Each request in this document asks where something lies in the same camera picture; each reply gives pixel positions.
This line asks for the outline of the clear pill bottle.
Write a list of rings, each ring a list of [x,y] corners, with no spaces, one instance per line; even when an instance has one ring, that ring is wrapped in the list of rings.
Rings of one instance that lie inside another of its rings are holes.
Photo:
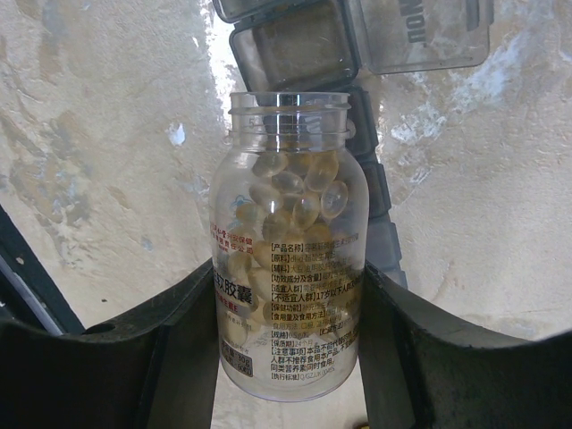
[[[231,97],[209,194],[219,350],[258,398],[323,396],[357,361],[369,191],[349,109],[346,93]]]

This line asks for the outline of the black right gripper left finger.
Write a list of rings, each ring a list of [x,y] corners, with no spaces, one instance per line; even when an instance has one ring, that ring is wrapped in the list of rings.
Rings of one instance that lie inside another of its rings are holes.
[[[1,323],[4,428],[207,428],[219,352],[213,267],[89,328]]]

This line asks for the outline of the black table front rail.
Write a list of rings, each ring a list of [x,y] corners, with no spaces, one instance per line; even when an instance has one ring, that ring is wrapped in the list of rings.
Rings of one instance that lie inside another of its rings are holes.
[[[5,211],[1,212],[1,315],[56,336],[85,331]]]

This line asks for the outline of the grey weekly pill organizer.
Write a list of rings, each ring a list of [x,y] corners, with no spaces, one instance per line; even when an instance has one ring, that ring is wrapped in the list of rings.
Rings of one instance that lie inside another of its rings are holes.
[[[368,93],[361,71],[375,75],[466,68],[489,54],[491,1],[217,1],[233,26],[230,46],[250,91],[338,91],[349,94],[347,148],[370,191],[366,257],[399,285],[396,226]]]

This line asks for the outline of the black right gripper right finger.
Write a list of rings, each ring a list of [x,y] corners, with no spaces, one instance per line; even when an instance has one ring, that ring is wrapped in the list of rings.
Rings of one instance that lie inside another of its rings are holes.
[[[469,323],[366,265],[359,363],[373,428],[569,428],[571,334]]]

